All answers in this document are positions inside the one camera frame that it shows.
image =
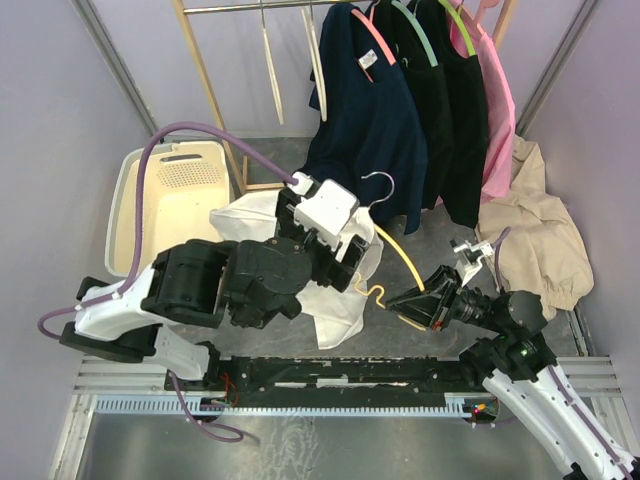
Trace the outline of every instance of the metal floor plate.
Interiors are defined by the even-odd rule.
[[[184,417],[95,415],[83,480],[560,479],[519,423],[472,429],[434,418],[234,417],[239,444],[202,435]]]

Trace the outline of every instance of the navy shirt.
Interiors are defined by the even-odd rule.
[[[386,197],[391,182],[383,175],[361,177],[374,171],[389,173],[395,192],[372,207],[371,217],[386,223],[406,215],[409,234],[420,226],[427,142],[400,66],[394,59],[390,65],[371,32],[351,13],[356,8],[333,5],[322,25],[327,122],[320,123],[301,170],[320,181],[336,180],[365,206]],[[358,59],[370,51],[377,60],[365,73]],[[315,88],[310,106],[319,109]]]

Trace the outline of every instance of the white laundry basket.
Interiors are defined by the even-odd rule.
[[[125,276],[131,267],[141,154],[139,149],[124,159],[111,203],[105,266],[115,276]],[[192,238],[222,241],[209,223],[209,213],[228,205],[232,196],[219,143],[182,142],[154,148],[145,176],[140,269],[163,250]]]

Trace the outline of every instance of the wooden clothes rack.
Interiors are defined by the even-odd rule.
[[[209,74],[207,73],[207,68],[204,64],[204,60],[202,59],[202,54],[200,53],[200,47],[198,46],[198,42],[196,41],[196,37],[193,33],[193,28],[189,20],[190,15],[272,8],[306,7],[309,5],[332,5],[334,3],[357,3],[359,1],[364,0],[353,0],[352,2],[350,0],[277,0],[262,4],[250,3],[216,7],[185,8],[183,0],[171,0],[173,8],[176,11],[176,16],[178,17],[178,22],[180,23],[180,28],[182,29],[182,33],[184,34],[185,41],[187,43],[187,46],[189,47],[191,56],[193,57],[193,62],[195,63],[196,69],[198,70],[198,76],[200,77],[200,82],[202,83],[202,87],[204,88],[205,94],[207,96],[207,101],[209,102],[209,106],[211,107],[216,125],[219,128],[226,130],[222,112],[220,111],[220,105],[218,105],[218,100],[216,99],[213,86],[211,85],[211,80],[209,78]],[[471,18],[473,18],[474,21],[479,24],[482,21],[485,12],[489,8],[497,6],[501,1],[502,0],[482,0],[475,17],[468,13],[466,7],[464,7],[464,4],[463,9],[465,10],[467,15],[471,16]],[[513,12],[517,3],[518,0],[504,0],[502,9],[500,10],[500,16],[491,35],[496,48],[499,48],[502,44],[504,34],[509,26],[511,18],[513,17]],[[227,154],[229,162],[231,163],[231,171],[233,173],[234,180],[238,185],[238,189],[240,190],[240,195],[244,195],[249,191],[282,188],[282,183],[249,184],[249,158],[246,155],[243,156],[242,169],[240,169],[229,142],[227,142],[226,140],[222,140],[222,146],[224,147],[225,153]]]

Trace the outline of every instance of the clothing tag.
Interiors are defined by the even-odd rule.
[[[358,59],[360,66],[365,70],[369,68],[371,65],[373,65],[374,63],[376,63],[377,61],[378,61],[378,56],[376,55],[376,52],[374,52],[373,50],[369,50],[367,53],[365,53],[362,57]]]

